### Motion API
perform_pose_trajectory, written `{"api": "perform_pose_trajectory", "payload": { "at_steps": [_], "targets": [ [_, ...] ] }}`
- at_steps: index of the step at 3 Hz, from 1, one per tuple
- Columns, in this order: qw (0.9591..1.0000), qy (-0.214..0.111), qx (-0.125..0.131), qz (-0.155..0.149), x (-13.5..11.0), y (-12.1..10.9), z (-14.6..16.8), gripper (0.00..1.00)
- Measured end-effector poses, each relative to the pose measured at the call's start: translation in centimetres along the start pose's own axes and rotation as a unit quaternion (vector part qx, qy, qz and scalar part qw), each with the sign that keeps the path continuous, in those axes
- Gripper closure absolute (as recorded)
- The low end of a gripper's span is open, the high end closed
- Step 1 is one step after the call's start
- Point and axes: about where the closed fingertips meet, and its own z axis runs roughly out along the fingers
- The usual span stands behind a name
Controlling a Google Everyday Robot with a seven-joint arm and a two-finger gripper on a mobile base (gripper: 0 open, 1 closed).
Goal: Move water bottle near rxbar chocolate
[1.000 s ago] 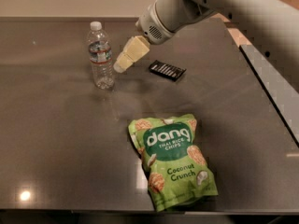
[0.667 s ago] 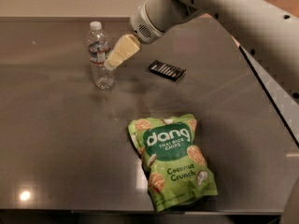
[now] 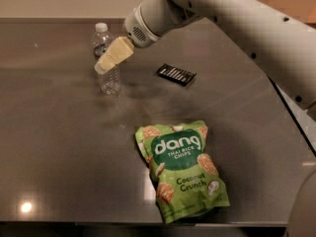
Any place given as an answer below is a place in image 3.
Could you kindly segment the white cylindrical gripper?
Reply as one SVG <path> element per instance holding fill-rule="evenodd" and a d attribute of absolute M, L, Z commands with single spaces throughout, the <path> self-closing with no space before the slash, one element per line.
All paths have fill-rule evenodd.
<path fill-rule="evenodd" d="M 133 55 L 134 45 L 139 48 L 146 48 L 160 39 L 146 26 L 141 15 L 140 7 L 135 7 L 126 16 L 123 28 L 128 38 L 118 37 L 113 40 L 106 52 L 101 55 L 94 66 L 98 74 L 106 74 L 131 57 Z"/>

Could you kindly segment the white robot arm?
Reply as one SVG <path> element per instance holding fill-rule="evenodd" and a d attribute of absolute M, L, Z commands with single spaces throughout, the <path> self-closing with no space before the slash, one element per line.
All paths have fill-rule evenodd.
<path fill-rule="evenodd" d="M 144 0 L 125 18 L 97 61 L 106 74 L 168 32 L 201 18 L 213 21 L 296 105 L 316 116 L 316 31 L 257 0 Z"/>

